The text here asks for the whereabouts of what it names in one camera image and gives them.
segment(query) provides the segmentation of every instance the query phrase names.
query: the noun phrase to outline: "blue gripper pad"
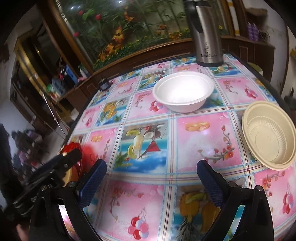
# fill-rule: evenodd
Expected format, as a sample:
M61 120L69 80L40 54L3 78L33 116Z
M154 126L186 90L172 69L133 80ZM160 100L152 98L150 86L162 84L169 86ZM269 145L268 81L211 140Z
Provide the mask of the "blue gripper pad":
M226 185L228 185L228 183L220 174L216 173L211 168L206 160L200 160L197 163L196 171L212 202L216 207L219 207L222 210L225 205L224 195L227 193Z
M98 159L90 171L84 175L76 187L78 204L81 209L90 205L93 196L100 186L107 172L107 164L104 160Z

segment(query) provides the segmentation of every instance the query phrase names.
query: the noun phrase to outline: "beige bowl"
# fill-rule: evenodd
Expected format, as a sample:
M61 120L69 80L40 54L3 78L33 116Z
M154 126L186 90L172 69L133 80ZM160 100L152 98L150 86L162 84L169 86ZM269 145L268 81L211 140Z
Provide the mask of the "beige bowl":
M289 167L296 156L296 129L280 107L266 101L248 106L242 119L244 137L254 158L273 170Z

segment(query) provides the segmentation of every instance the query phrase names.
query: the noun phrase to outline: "screw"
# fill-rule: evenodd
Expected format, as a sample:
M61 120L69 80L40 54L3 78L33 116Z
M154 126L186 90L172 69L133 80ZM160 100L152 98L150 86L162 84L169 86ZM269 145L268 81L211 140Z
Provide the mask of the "screw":
M76 186L76 182L69 182L67 184L68 187L72 188L72 187L75 187Z
M258 191L262 191L263 190L263 187L261 187L260 185L257 185L256 188L257 188Z
M237 184L236 184L235 182L232 182L232 181L228 182L228 185L229 185L230 187L232 187L232 188L234 188L234 187L237 186Z
M46 189L47 189L47 186L45 185L41 187L41 191L45 191Z

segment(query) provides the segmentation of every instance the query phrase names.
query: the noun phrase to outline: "stainless steel thermos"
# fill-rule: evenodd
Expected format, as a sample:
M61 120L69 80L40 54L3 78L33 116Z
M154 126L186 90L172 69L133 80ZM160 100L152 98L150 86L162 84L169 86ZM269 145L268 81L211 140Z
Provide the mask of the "stainless steel thermos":
M221 66L223 52L214 8L206 0L184 0L184 8L197 64L204 67Z

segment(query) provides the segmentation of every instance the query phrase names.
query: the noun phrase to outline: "thermos handle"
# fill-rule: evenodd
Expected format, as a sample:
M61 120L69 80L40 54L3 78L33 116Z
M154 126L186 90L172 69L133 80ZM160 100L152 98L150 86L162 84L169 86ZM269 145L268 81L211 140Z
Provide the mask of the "thermos handle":
M200 22L200 18L198 16L198 13L196 11L195 2L194 1L188 1L185 3L187 5L188 14L190 17L190 21L193 24L196 31L199 33L203 33L202 25Z

